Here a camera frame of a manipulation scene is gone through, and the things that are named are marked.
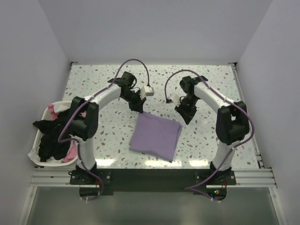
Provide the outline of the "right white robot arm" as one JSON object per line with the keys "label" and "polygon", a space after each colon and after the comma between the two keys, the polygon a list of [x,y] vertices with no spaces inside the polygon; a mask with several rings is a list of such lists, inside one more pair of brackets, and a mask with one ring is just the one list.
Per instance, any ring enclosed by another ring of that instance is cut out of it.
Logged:
{"label": "right white robot arm", "polygon": [[215,131],[219,144],[210,164],[209,179],[214,184],[220,184],[225,179],[224,171],[229,171],[232,167],[233,147],[244,140],[250,131],[249,120],[245,115],[246,104],[242,101],[227,100],[223,94],[212,90],[199,77],[183,77],[180,87],[186,95],[174,95],[171,100],[175,104],[175,111],[182,116],[187,125],[195,116],[198,100],[204,101],[217,114]]}

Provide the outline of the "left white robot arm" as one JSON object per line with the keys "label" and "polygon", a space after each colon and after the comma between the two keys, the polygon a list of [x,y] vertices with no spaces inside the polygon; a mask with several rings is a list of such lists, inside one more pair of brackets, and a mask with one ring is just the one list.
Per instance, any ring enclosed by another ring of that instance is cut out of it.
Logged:
{"label": "left white robot arm", "polygon": [[108,87],[84,98],[75,97],[71,101],[67,132],[78,143],[77,167],[83,169],[80,177],[87,184],[92,184],[97,179],[93,136],[98,130],[100,110],[110,102],[122,98],[128,102],[131,111],[143,113],[146,97],[154,94],[150,86],[143,86],[135,91],[136,81],[133,74],[124,72],[121,77],[109,80]]}

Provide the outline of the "purple t shirt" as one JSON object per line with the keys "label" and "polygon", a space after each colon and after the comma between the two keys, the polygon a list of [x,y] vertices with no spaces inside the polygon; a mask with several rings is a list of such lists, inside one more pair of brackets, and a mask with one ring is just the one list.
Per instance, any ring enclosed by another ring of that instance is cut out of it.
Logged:
{"label": "purple t shirt", "polygon": [[173,161],[182,125],[148,112],[138,115],[129,149]]}

